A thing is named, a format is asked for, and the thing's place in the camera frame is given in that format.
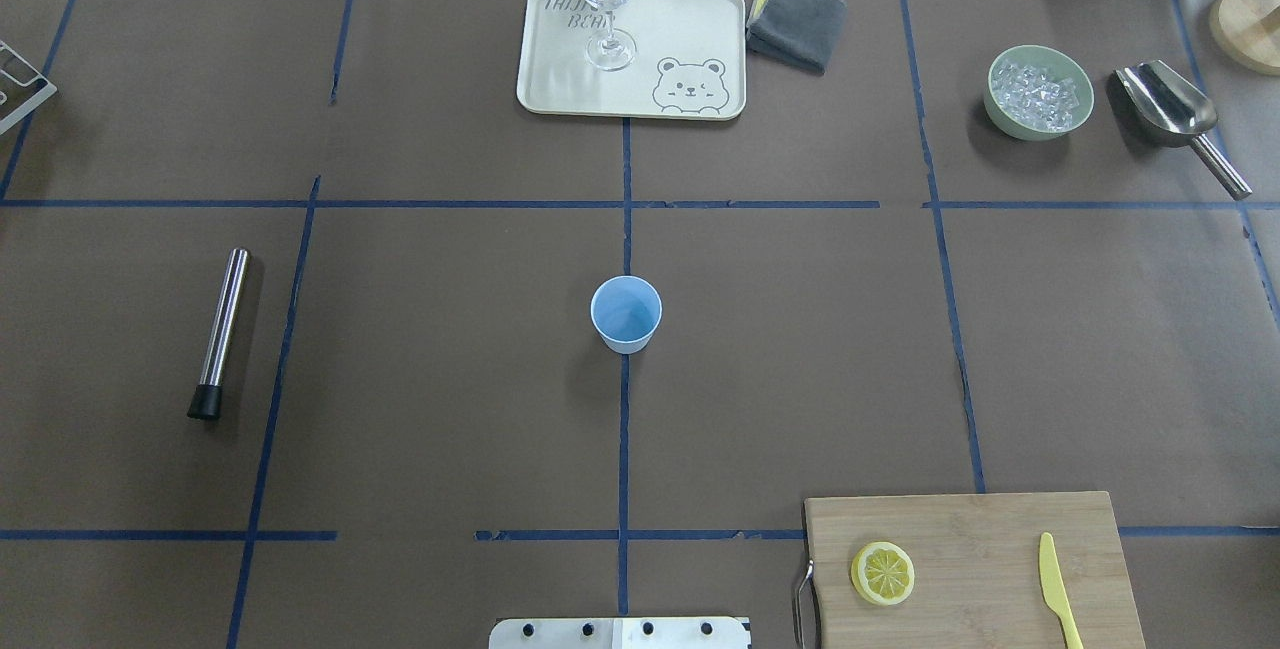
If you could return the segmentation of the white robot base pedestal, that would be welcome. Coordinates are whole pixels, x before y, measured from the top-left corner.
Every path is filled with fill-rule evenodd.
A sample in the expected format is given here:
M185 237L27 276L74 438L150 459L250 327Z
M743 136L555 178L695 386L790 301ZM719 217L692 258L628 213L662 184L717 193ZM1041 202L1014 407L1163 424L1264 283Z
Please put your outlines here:
M746 618L731 616L508 618L489 648L751 648Z

